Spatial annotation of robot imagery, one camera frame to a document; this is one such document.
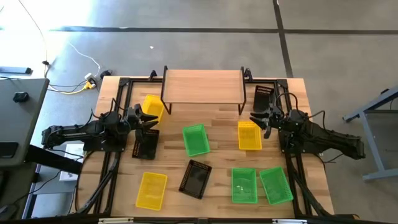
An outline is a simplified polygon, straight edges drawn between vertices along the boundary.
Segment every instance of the concrete floor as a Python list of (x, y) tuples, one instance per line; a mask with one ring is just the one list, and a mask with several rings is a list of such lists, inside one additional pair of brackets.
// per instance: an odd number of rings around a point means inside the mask
[[(87, 2), (78, 6), (74, 1), (58, 5), (44, 0), (26, 1), (26, 6), (45, 27), (277, 27), (271, 0)], [(398, 29), (397, 1), (279, 0), (279, 4), (286, 29)], [(47, 18), (40, 13), (40, 7), (48, 12)], [(65, 8), (74, 13), (61, 10)], [(24, 26), (34, 30), (31, 25)], [(74, 32), (48, 33), (46, 37), (51, 42), (49, 48), (57, 49), (52, 52), (56, 60), (48, 75), (53, 84), (76, 84), (88, 72), (96, 72), (96, 65), (77, 55), (65, 39), (80, 52), (94, 57), (103, 69), (112, 69), (117, 75), (148, 75), (153, 69), (162, 71), (164, 65), (191, 69), (237, 69), (243, 65), (255, 77), (286, 77), (277, 34)], [(293, 75), (305, 79), (312, 111), (326, 110), (329, 129), (364, 136), (359, 121), (344, 124), (341, 117), (398, 84), (398, 36), (289, 34), (286, 39)], [(42, 52), (35, 52), (36, 56), (30, 56), (32, 61), (42, 58)], [(73, 96), (48, 92), (32, 143), (40, 145), (40, 132), (49, 125), (84, 123), (97, 97), (95, 90)], [(393, 107), (398, 108), (398, 101)], [(353, 161), (341, 157), (336, 164), (326, 165), (335, 213), (355, 213), (365, 220), (397, 223), (398, 177), (362, 181), (363, 174), (376, 171), (368, 143), (365, 139), (364, 142), (366, 159)], [(337, 154), (330, 150), (324, 160)], [(398, 161), (396, 152), (387, 157)], [(69, 200), (70, 197), (40, 196), (34, 216), (58, 215), (62, 213), (58, 208), (68, 207), (65, 204)], [(40, 207), (50, 203), (53, 213), (44, 213)]]

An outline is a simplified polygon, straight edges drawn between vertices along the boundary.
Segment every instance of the black plastic tray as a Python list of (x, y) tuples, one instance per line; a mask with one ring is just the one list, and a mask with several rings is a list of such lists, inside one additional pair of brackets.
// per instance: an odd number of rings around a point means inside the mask
[(150, 129), (145, 132), (144, 142), (136, 140), (132, 150), (132, 157), (138, 159), (155, 159), (159, 130)]
[(210, 166), (190, 160), (179, 191), (197, 199), (201, 199), (205, 193), (210, 172)]
[(273, 88), (256, 85), (253, 103), (254, 112), (263, 112), (268, 109), (269, 104), (273, 103), (274, 92)]

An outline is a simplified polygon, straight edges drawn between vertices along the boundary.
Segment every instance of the yellow plastic bin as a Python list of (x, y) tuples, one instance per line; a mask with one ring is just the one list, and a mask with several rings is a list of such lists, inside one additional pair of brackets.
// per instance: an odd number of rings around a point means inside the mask
[(238, 121), (240, 150), (261, 150), (261, 129), (252, 121)]
[(158, 118), (155, 121), (160, 122), (163, 116), (164, 105), (160, 100), (160, 96), (147, 95), (142, 106), (142, 111), (145, 114), (155, 115)]
[(167, 176), (144, 172), (139, 186), (136, 207), (159, 211), (162, 208)]

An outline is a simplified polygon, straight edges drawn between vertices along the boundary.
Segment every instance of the green plastic bin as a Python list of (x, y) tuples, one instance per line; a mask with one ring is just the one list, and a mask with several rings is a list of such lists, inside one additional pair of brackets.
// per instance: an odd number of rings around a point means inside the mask
[(257, 203), (256, 170), (247, 168), (232, 169), (232, 202)]
[(293, 200), (292, 192), (281, 167), (260, 171), (260, 179), (270, 205)]
[(182, 129), (184, 136), (185, 150), (188, 156), (196, 156), (210, 152), (209, 140), (203, 124), (184, 127)]

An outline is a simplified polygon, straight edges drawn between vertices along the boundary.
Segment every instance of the wooden tabletop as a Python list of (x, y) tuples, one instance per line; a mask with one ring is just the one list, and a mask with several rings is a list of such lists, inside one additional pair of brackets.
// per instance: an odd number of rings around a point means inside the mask
[(167, 70), (165, 103), (243, 103), (240, 70)]
[[(310, 114), (307, 93), (303, 79), (287, 79), (290, 92), (297, 95), (300, 110)], [(96, 114), (109, 110), (111, 99), (116, 96), (119, 77), (105, 77), (96, 107)], [(249, 120), (256, 85), (246, 84), (247, 103), (241, 116), (236, 105), (179, 104), (173, 106), (173, 113), (164, 113), (160, 130), (156, 158), (153, 161), (133, 159), (132, 148), (135, 137), (132, 131), (122, 155), (112, 216), (124, 217), (223, 217), (223, 218), (275, 218), (294, 217), (291, 202), (269, 205), (261, 181), (257, 180), (258, 203), (237, 204), (231, 198), (231, 168), (252, 167), (258, 172), (275, 166), (282, 166), (286, 172), (285, 158), (280, 152), (277, 131), (269, 139), (262, 140), (262, 150), (242, 151), (238, 149), (238, 121)], [(131, 106), (143, 104), (147, 94), (160, 95), (161, 83), (135, 83), (132, 89)], [(188, 157), (183, 143), (182, 128), (204, 124), (210, 142), (211, 152)], [(78, 202), (82, 206), (98, 185), (103, 152), (95, 152), (85, 162), (79, 185)], [(212, 166), (213, 170), (201, 200), (178, 191), (190, 159)], [(313, 155), (304, 154), (303, 164), (308, 188), (330, 213), (333, 213), (330, 193), (322, 163)], [(155, 172), (168, 176), (162, 209), (153, 211), (135, 206), (144, 172)], [(105, 190), (102, 206), (108, 192)], [(298, 190), (302, 205), (302, 194)]]

